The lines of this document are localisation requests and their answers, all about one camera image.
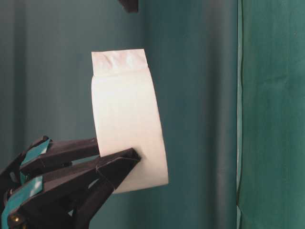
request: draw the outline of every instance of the green backdrop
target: green backdrop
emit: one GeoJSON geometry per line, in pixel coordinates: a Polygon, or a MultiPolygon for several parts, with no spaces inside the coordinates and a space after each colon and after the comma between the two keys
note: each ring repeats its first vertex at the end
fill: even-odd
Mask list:
{"type": "Polygon", "coordinates": [[[95,136],[91,51],[144,47],[170,184],[113,195],[91,228],[236,228],[236,20],[236,0],[1,1],[1,167],[44,134],[95,136]]]}
{"type": "Polygon", "coordinates": [[[304,228],[305,2],[240,2],[241,228],[304,228]]]}

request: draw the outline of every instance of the clamp jaw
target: clamp jaw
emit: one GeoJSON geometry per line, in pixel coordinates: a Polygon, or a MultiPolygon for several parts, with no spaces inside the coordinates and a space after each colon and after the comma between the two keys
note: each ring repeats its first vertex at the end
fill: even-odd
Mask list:
{"type": "Polygon", "coordinates": [[[100,157],[96,138],[53,142],[44,136],[0,174],[0,229],[88,229],[140,160],[132,148],[100,157]]]}

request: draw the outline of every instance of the green wall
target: green wall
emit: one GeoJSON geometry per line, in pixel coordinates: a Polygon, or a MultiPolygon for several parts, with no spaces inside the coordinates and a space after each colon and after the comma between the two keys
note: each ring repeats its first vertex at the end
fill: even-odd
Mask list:
{"type": "Polygon", "coordinates": [[[41,135],[95,136],[91,51],[144,47],[170,184],[113,195],[91,228],[236,228],[237,1],[4,0],[1,166],[41,135]]]}

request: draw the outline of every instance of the curled paper strip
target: curled paper strip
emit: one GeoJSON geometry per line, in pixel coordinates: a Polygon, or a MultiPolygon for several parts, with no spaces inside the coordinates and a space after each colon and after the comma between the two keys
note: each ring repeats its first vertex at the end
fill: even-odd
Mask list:
{"type": "Polygon", "coordinates": [[[144,49],[92,52],[92,63],[101,156],[132,147],[142,158],[115,193],[167,184],[162,128],[144,49]]]}

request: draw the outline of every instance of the metal screw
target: metal screw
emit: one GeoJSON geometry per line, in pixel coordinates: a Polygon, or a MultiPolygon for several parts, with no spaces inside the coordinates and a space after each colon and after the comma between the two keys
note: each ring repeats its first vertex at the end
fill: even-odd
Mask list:
{"type": "Polygon", "coordinates": [[[11,219],[12,221],[14,221],[14,222],[19,222],[19,217],[18,217],[18,216],[12,215],[12,216],[10,217],[10,219],[11,219]]]}

